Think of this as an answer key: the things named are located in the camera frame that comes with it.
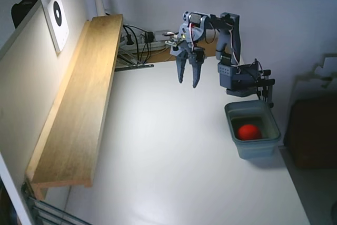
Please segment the grey-blue gripper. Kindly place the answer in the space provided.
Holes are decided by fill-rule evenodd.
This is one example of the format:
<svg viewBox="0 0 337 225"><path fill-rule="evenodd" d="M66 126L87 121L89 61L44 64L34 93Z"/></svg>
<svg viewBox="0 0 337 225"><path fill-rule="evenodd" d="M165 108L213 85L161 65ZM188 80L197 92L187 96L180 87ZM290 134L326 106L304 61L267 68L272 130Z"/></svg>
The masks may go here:
<svg viewBox="0 0 337 225"><path fill-rule="evenodd" d="M186 11L178 32L171 36L171 55L176 58L179 83L183 82L186 61L192 66L193 88L196 88L204 63L204 48L198 46L199 41L206 38L206 31L211 29L210 15Z"/></svg>

